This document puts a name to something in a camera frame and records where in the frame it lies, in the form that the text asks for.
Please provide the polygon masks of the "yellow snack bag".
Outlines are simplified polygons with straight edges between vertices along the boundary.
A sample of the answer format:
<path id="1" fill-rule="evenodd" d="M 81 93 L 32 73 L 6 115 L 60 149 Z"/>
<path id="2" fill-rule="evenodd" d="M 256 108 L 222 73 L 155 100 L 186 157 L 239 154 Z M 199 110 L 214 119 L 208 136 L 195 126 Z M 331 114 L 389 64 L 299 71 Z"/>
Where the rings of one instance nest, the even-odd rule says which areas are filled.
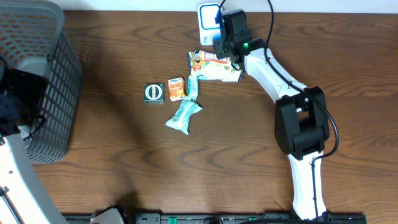
<path id="1" fill-rule="evenodd" d="M 237 70 L 229 57 L 218 59 L 216 54 L 203 50 L 187 53 L 188 67 L 199 80 L 221 80 L 239 82 L 243 71 Z"/>

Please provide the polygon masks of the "light blue tissue pack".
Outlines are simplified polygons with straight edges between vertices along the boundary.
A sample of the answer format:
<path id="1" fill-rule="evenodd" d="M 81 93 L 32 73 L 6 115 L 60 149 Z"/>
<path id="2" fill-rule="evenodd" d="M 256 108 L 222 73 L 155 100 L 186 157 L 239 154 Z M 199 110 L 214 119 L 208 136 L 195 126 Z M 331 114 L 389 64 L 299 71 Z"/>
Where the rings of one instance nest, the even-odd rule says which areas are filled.
<path id="1" fill-rule="evenodd" d="M 198 77 L 196 75 L 189 75 L 188 85 L 187 85 L 187 97 L 196 101 L 198 97 Z"/>

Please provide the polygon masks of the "orange Kleenex tissue pack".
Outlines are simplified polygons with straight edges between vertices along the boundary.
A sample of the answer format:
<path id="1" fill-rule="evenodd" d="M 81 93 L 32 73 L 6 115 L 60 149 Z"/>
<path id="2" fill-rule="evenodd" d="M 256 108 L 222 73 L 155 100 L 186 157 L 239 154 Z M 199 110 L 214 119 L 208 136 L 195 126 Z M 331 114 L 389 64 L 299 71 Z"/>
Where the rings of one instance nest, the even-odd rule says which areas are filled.
<path id="1" fill-rule="evenodd" d="M 184 84 L 185 81 L 183 77 L 172 78 L 168 80 L 169 98 L 171 101 L 178 101 L 186 98 Z"/>

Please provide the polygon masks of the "teal snack packet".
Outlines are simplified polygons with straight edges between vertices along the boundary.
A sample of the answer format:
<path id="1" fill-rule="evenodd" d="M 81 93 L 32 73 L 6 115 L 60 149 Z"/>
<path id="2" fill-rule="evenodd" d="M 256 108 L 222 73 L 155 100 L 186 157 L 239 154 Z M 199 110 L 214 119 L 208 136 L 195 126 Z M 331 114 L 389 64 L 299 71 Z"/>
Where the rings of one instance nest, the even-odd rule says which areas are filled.
<path id="1" fill-rule="evenodd" d="M 203 108 L 196 101 L 184 99 L 174 116 L 171 117 L 165 125 L 189 135 L 190 117 L 202 109 Z"/>

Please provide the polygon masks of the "green round-logo box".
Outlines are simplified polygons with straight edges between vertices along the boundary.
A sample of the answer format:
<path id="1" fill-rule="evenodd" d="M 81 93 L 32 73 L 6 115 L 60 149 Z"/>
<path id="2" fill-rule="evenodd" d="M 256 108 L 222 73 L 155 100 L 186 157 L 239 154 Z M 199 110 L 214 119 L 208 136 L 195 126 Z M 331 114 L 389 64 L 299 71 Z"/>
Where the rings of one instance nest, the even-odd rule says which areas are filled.
<path id="1" fill-rule="evenodd" d="M 163 83 L 145 84 L 144 103 L 145 104 L 164 103 L 164 84 Z"/>

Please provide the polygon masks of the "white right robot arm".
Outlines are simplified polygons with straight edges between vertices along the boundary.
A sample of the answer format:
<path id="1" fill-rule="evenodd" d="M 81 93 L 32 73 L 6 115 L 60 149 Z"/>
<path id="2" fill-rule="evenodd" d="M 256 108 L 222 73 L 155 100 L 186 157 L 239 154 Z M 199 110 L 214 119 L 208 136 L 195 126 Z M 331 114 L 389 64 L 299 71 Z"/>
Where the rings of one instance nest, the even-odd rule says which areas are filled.
<path id="1" fill-rule="evenodd" d="M 321 164 L 330 136 L 325 96 L 319 87 L 296 80 L 273 56 L 267 43 L 253 38 L 243 10 L 218 12 L 221 35 L 213 39 L 218 58 L 253 77 L 275 104 L 274 134 L 287 155 L 294 185 L 293 210 L 301 220 L 320 221 L 326 213 Z"/>

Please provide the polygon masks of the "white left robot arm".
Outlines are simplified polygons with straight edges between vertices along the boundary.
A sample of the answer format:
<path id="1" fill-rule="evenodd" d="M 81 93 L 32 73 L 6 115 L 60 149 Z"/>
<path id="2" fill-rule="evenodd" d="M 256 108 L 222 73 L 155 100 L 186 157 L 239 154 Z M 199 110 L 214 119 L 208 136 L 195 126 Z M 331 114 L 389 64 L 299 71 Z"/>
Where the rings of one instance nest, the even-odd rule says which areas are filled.
<path id="1" fill-rule="evenodd" d="M 48 84 L 1 59 L 1 223 L 66 223 L 26 150 L 46 122 L 40 109 Z"/>

